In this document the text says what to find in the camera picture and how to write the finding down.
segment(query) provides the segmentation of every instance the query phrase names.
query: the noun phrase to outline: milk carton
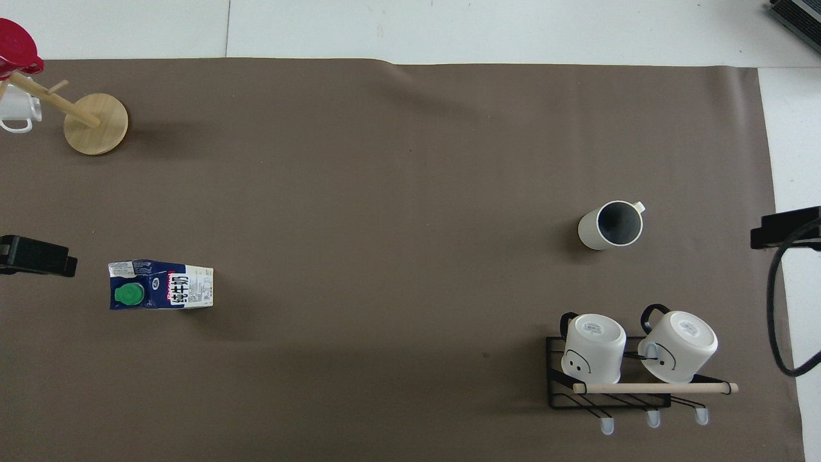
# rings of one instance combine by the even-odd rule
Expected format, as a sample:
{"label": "milk carton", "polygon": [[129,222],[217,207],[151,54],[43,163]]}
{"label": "milk carton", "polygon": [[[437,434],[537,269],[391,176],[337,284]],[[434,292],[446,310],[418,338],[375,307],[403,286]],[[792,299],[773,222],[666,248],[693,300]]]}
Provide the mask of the milk carton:
{"label": "milk carton", "polygon": [[154,260],[108,264],[112,310],[213,305],[213,268]]}

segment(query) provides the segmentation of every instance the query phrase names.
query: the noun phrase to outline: black device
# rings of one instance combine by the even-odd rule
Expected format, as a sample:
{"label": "black device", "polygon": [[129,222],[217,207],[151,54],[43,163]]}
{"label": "black device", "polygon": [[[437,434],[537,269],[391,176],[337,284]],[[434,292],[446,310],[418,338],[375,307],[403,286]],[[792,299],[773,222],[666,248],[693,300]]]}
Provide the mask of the black device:
{"label": "black device", "polygon": [[821,53],[821,0],[770,0],[769,14]]}
{"label": "black device", "polygon": [[784,363],[775,336],[775,279],[787,249],[808,247],[821,252],[821,206],[761,217],[761,228],[750,230],[750,247],[778,247],[767,274],[767,332],[770,349],[781,372],[789,377],[804,375],[821,363],[821,351],[799,367],[789,368]]}
{"label": "black device", "polygon": [[[821,206],[792,210],[761,217],[761,228],[751,229],[750,248],[759,250],[779,247],[787,236],[802,224],[821,218]],[[821,225],[815,226],[790,244],[790,247],[809,247],[821,252]]]}
{"label": "black device", "polygon": [[74,277],[77,259],[68,247],[44,243],[14,234],[0,238],[0,275],[36,273]]}

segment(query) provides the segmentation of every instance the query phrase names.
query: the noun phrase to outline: white cup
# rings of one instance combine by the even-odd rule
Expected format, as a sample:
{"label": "white cup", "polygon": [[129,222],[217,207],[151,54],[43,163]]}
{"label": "white cup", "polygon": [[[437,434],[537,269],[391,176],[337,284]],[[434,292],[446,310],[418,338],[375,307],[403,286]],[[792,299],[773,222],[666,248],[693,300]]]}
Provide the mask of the white cup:
{"label": "white cup", "polygon": [[565,340],[562,370],[585,383],[616,383],[621,379],[621,357],[627,335],[619,323],[600,314],[562,315]]}
{"label": "white cup", "polygon": [[[664,316],[650,327],[654,310]],[[688,312],[672,312],[659,303],[641,313],[641,328],[647,334],[639,342],[638,353],[646,357],[641,362],[667,383],[690,383],[718,348],[718,337],[706,322]]]}
{"label": "white cup", "polygon": [[644,204],[610,201],[591,211],[579,222],[579,238],[593,250],[626,247],[641,235]]}
{"label": "white cup", "polygon": [[[25,120],[25,127],[12,128],[6,125],[6,121]],[[9,85],[6,92],[0,99],[0,127],[11,133],[31,132],[34,127],[32,120],[40,122],[43,120],[43,111],[40,108],[40,100],[23,90]]]}

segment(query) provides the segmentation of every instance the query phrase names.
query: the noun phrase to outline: wooden peg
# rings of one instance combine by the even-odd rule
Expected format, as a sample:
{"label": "wooden peg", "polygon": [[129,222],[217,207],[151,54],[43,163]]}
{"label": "wooden peg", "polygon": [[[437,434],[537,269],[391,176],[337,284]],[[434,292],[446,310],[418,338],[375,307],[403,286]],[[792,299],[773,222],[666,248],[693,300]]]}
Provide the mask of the wooden peg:
{"label": "wooden peg", "polygon": [[573,392],[585,393],[738,393],[735,383],[576,383]]}
{"label": "wooden peg", "polygon": [[23,76],[19,72],[12,72],[8,77],[8,80],[11,81],[11,83],[13,83],[17,88],[55,106],[57,109],[60,109],[64,113],[81,121],[87,127],[94,128],[98,127],[100,124],[100,119],[96,118],[92,113],[75,107],[72,102],[62,98],[60,95],[49,94],[44,86],[35,81],[29,80],[28,77]]}
{"label": "wooden peg", "polygon": [[49,88],[48,90],[46,90],[46,95],[54,95],[54,93],[57,92],[57,90],[60,90],[62,87],[66,86],[66,85],[68,85],[68,81],[62,81],[62,82],[56,84],[55,86]]}

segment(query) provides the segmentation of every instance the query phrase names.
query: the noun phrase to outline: black mug handle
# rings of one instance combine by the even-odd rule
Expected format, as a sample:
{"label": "black mug handle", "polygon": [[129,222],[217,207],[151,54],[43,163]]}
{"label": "black mug handle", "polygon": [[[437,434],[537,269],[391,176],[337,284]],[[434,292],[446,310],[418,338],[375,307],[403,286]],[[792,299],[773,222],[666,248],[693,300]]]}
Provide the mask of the black mug handle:
{"label": "black mug handle", "polygon": [[662,314],[667,314],[670,312],[670,308],[665,307],[661,303],[653,303],[649,307],[644,309],[644,312],[641,313],[641,329],[644,330],[645,334],[649,334],[652,327],[650,327],[650,314],[653,313],[653,310],[659,310]]}
{"label": "black mug handle", "polygon": [[559,321],[559,332],[562,335],[562,340],[567,341],[567,325],[570,324],[570,320],[576,316],[579,315],[574,312],[566,312],[562,315],[562,319]]}

